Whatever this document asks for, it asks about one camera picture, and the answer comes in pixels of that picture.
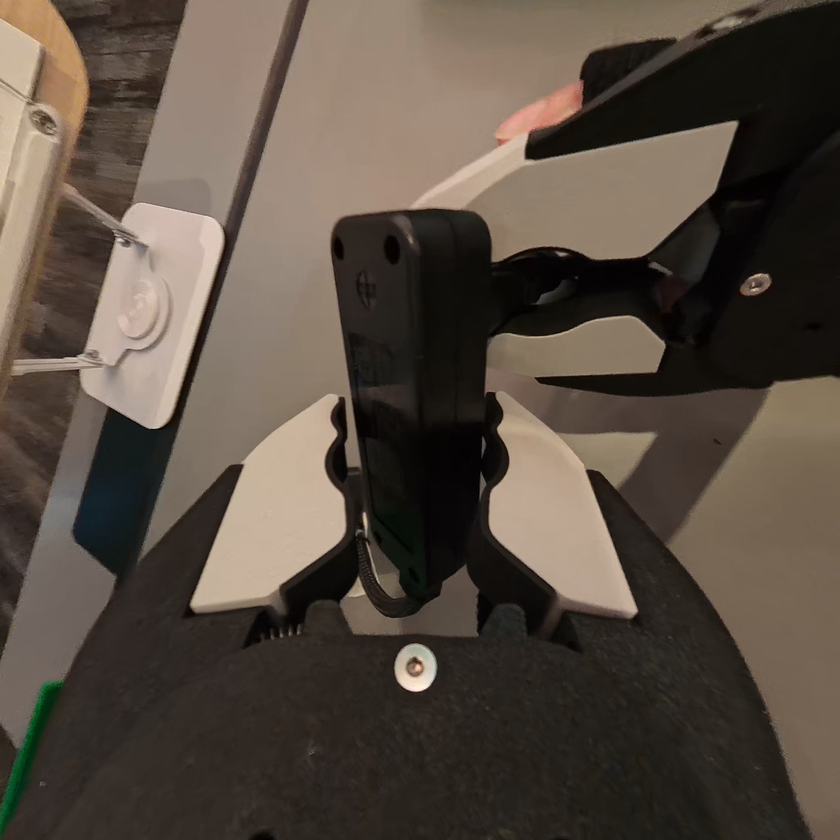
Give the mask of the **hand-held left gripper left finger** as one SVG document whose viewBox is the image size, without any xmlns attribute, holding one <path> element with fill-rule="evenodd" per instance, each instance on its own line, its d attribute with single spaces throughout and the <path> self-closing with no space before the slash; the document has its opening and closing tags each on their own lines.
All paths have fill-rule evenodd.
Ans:
<svg viewBox="0 0 840 840">
<path fill-rule="evenodd" d="M 268 435 L 244 459 L 190 601 L 195 614 L 269 607 L 287 611 L 281 587 L 340 544 L 344 496 L 328 473 L 343 446 L 328 394 Z"/>
</svg>

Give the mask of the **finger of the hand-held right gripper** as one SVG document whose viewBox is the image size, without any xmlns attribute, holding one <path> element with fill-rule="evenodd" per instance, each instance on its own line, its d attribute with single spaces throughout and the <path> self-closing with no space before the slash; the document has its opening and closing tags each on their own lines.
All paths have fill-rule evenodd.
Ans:
<svg viewBox="0 0 840 840">
<path fill-rule="evenodd" d="M 506 372 L 656 372 L 666 343 L 634 316 L 597 318 L 546 335 L 503 332 L 489 367 Z"/>
<path fill-rule="evenodd" d="M 737 122 L 531 161 L 523 134 L 439 183 L 411 209 L 484 219 L 494 260 L 559 246 L 591 259 L 645 256 L 716 190 Z"/>
</svg>

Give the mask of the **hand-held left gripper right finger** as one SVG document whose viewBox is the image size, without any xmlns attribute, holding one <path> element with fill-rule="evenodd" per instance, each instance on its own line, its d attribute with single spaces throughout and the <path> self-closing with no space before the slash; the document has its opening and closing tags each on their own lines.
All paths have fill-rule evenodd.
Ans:
<svg viewBox="0 0 840 840">
<path fill-rule="evenodd" d="M 484 435 L 479 593 L 520 608 L 541 638 L 567 612 L 633 620 L 634 595 L 574 451 L 504 392 L 486 397 Z"/>
</svg>

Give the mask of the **black power strip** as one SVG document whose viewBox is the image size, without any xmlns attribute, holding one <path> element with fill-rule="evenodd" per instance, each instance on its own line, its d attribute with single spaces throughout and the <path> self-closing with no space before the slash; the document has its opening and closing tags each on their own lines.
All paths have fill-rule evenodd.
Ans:
<svg viewBox="0 0 840 840">
<path fill-rule="evenodd" d="M 430 600 L 479 504 L 490 233 L 467 211 L 353 215 L 330 255 L 371 534 Z"/>
</svg>

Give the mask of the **person's right hand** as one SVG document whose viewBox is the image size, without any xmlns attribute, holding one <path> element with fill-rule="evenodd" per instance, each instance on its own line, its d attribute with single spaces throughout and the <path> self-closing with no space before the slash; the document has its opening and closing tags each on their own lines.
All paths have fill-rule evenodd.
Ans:
<svg viewBox="0 0 840 840">
<path fill-rule="evenodd" d="M 581 66 L 579 80 L 530 103 L 503 122 L 495 133 L 497 145 L 562 123 L 676 41 L 652 38 L 592 51 Z"/>
</svg>

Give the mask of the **green plastic bin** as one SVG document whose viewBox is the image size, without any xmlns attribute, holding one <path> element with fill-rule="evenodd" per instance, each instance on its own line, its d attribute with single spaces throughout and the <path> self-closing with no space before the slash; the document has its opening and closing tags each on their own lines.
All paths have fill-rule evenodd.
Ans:
<svg viewBox="0 0 840 840">
<path fill-rule="evenodd" d="M 7 827 L 11 822 L 25 793 L 40 741 L 63 686 L 64 680 L 58 679 L 45 682 L 39 689 L 23 744 L 17 751 L 12 773 L 5 789 L 2 803 L 2 828 Z"/>
</svg>

